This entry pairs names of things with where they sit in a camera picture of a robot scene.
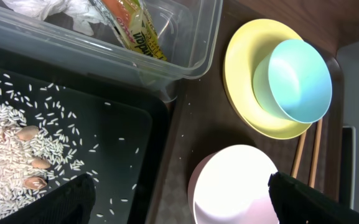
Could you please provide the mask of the green orange snack wrapper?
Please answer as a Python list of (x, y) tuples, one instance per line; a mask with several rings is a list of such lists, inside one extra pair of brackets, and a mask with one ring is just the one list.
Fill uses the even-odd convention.
[(132, 51), (166, 61), (151, 16), (140, 0), (100, 0), (95, 7), (121, 44)]

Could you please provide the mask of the light blue bowl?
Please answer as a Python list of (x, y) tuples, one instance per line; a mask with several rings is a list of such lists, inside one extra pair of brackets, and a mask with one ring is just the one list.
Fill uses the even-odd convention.
[(256, 67), (255, 98), (267, 113), (298, 123), (314, 123), (328, 111), (332, 81), (318, 51), (303, 40), (279, 43)]

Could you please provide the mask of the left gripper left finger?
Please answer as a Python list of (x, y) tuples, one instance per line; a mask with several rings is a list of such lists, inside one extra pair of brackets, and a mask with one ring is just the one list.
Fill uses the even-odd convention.
[(88, 174), (82, 174), (3, 218), (0, 224), (88, 223), (95, 201), (94, 181)]

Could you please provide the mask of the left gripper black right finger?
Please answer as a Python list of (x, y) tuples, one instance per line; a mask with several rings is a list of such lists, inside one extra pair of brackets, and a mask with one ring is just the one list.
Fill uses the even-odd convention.
[(359, 213), (283, 172), (272, 174), (269, 196), (280, 224), (359, 224)]

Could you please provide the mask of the rice grains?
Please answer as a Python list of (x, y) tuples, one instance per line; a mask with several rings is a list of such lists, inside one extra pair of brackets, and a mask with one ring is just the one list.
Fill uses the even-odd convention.
[[(0, 69), (0, 220), (82, 174), (94, 181), (91, 223), (127, 223), (139, 177), (141, 111)], [(37, 126), (29, 141), (17, 132)], [(31, 162), (44, 159), (48, 169)], [(41, 177), (39, 190), (24, 187)]]

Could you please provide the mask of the white bowl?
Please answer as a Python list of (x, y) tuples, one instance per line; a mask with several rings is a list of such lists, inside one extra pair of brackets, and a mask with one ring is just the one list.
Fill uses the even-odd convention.
[(273, 161), (253, 146), (233, 145), (207, 156), (188, 185), (194, 222), (279, 223), (268, 187), (276, 172)]

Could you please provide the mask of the wooden chopstick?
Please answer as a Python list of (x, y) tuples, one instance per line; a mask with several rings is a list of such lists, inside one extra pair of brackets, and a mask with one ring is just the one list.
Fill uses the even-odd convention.
[(315, 177), (317, 173), (317, 164), (319, 159), (319, 150), (320, 150), (320, 141), (322, 135), (322, 124), (323, 119), (318, 120), (316, 125), (315, 137), (314, 137), (314, 148), (312, 151), (312, 160), (310, 165), (310, 173), (309, 173), (309, 186), (315, 187)]
[(293, 165), (292, 165), (291, 176), (293, 178), (295, 178), (295, 179), (297, 178), (297, 174), (298, 174), (298, 171), (299, 171), (299, 166), (300, 166), (301, 157), (302, 157), (302, 153), (303, 153), (306, 134), (307, 134), (307, 131), (302, 133), (300, 135), (300, 137), (299, 137), (299, 142), (298, 142), (298, 145), (297, 145), (297, 150), (296, 150), (296, 154), (295, 154), (295, 157), (294, 157), (294, 162), (293, 162)]

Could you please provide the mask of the white tissue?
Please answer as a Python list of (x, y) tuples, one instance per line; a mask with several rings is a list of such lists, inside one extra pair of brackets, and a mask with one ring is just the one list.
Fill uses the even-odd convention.
[(94, 35), (90, 24), (107, 25), (96, 7), (89, 0), (2, 0), (14, 12), (40, 21), (58, 13), (73, 19), (73, 30), (85, 35)]

